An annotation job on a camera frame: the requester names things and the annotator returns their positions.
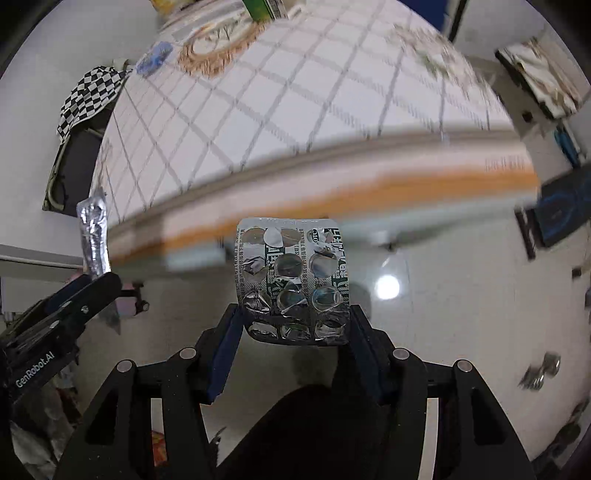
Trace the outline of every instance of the foil packet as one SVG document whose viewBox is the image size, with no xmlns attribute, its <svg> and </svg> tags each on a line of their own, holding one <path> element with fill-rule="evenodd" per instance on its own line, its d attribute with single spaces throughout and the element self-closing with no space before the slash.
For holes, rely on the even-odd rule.
<svg viewBox="0 0 591 480">
<path fill-rule="evenodd" d="M 236 293 L 250 336 L 289 345 L 347 343 L 349 279 L 335 221 L 246 218 L 235 247 Z"/>
<path fill-rule="evenodd" d="M 111 271 L 107 251 L 107 205 L 105 192 L 99 189 L 76 205 L 82 234 L 82 255 L 86 269 L 93 279 Z M 121 334 L 121 319 L 115 302 L 105 307 L 98 317 Z"/>
</svg>

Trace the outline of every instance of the wall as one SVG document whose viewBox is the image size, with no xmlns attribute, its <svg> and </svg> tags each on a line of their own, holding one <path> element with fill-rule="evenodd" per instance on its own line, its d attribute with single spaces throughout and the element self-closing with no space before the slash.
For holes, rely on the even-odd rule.
<svg viewBox="0 0 591 480">
<path fill-rule="evenodd" d="M 538 34 L 546 21 L 526 0 L 468 0 L 454 45 L 464 55 L 495 59 L 495 50 Z"/>
<path fill-rule="evenodd" d="M 154 41 L 148 0 L 64 0 L 37 25 L 0 79 L 0 244 L 81 256 L 75 218 L 43 212 L 60 108 L 82 76 Z"/>
<path fill-rule="evenodd" d="M 39 300 L 53 295 L 63 286 L 63 283 L 53 281 L 2 278 L 0 279 L 2 313 L 22 313 Z"/>
<path fill-rule="evenodd" d="M 581 110 L 569 119 L 569 125 L 581 149 L 589 158 L 591 156 L 591 100 L 587 100 Z"/>
</svg>

